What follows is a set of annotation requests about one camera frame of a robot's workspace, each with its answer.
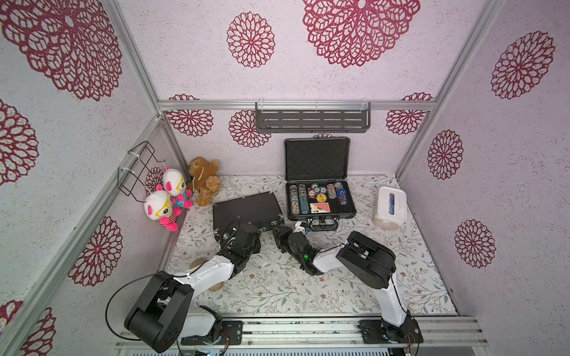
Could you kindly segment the black poker case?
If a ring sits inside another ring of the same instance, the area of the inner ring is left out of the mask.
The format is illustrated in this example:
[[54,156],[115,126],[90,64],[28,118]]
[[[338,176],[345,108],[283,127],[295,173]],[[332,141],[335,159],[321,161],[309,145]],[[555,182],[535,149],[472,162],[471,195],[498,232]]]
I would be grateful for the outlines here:
[[240,224],[251,223],[258,229],[269,230],[274,225],[284,224],[284,214],[272,192],[253,194],[216,203],[213,206],[213,230],[216,237],[237,217]]

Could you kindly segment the grey poker case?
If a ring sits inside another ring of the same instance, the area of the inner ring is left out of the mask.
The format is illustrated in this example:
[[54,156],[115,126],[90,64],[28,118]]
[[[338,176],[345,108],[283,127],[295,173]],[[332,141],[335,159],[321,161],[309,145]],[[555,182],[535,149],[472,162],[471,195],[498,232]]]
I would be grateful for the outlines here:
[[335,231],[356,216],[347,182],[350,139],[345,136],[286,139],[287,216],[312,231]]

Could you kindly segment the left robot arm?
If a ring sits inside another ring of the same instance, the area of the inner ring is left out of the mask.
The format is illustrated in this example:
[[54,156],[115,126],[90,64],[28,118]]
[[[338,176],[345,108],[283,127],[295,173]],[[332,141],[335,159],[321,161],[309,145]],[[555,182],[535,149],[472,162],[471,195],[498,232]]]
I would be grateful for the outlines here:
[[191,302],[212,287],[225,283],[260,252],[261,233],[252,224],[231,223],[223,233],[221,250],[183,274],[154,274],[127,314],[124,327],[156,352],[164,352],[179,338],[219,334],[221,318]]

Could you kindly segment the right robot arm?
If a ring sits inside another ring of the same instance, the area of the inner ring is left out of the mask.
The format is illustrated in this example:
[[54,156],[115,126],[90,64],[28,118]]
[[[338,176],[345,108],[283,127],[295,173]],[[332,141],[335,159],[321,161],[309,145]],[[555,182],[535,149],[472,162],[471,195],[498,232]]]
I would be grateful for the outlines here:
[[370,287],[381,307],[381,317],[361,320],[358,328],[365,344],[421,344],[424,339],[417,320],[404,307],[394,274],[396,255],[386,246],[353,231],[347,240],[327,249],[312,247],[306,238],[307,224],[273,229],[278,249],[291,255],[300,269],[311,276],[347,268]]

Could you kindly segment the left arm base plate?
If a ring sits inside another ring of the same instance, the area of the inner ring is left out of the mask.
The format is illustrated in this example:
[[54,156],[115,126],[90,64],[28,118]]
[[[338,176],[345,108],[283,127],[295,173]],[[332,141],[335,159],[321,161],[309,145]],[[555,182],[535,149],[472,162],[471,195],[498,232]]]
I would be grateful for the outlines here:
[[222,320],[216,323],[213,331],[206,336],[191,336],[181,340],[181,346],[224,346],[229,338],[229,345],[241,345],[243,322],[241,320]]

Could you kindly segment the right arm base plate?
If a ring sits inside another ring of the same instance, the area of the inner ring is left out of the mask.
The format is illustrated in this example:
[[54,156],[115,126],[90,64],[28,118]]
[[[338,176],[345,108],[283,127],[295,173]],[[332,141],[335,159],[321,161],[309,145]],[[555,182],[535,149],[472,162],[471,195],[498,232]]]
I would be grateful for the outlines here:
[[417,321],[407,317],[401,326],[394,326],[383,318],[360,320],[358,325],[365,344],[422,344],[424,338]]

